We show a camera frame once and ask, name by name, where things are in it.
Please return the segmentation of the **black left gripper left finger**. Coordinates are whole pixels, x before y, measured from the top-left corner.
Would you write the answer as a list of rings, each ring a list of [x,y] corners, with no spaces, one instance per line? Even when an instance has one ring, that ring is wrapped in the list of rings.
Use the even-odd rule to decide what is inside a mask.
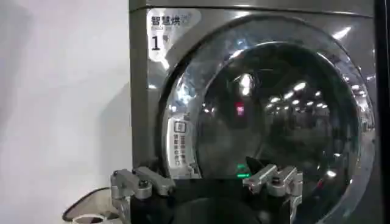
[[[110,177],[113,206],[120,214],[172,214],[175,181],[148,167],[116,170]]]

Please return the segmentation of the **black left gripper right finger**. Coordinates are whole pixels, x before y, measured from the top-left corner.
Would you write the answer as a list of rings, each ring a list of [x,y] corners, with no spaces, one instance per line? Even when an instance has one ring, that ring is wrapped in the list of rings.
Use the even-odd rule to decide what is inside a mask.
[[[267,160],[248,156],[246,163],[251,175],[243,179],[243,186],[252,195],[260,195],[264,191],[271,198],[284,198],[289,214],[296,214],[303,200],[303,173],[294,166],[279,169]]]

